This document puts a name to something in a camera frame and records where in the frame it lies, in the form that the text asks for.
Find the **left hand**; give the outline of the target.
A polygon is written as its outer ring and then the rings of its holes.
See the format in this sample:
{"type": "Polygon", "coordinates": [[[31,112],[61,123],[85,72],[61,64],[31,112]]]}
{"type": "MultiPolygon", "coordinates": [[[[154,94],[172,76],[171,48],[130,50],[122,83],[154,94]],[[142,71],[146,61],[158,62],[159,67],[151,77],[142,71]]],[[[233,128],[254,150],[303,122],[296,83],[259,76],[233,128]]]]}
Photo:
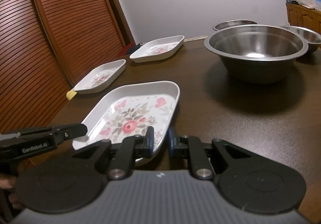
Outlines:
{"type": "Polygon", "coordinates": [[[0,184],[1,184],[2,190],[9,191],[8,199],[9,199],[9,202],[11,203],[12,207],[14,209],[21,210],[21,209],[23,209],[23,205],[18,200],[16,192],[15,192],[16,180],[17,180],[17,177],[15,177],[15,176],[1,174],[0,184]]]}

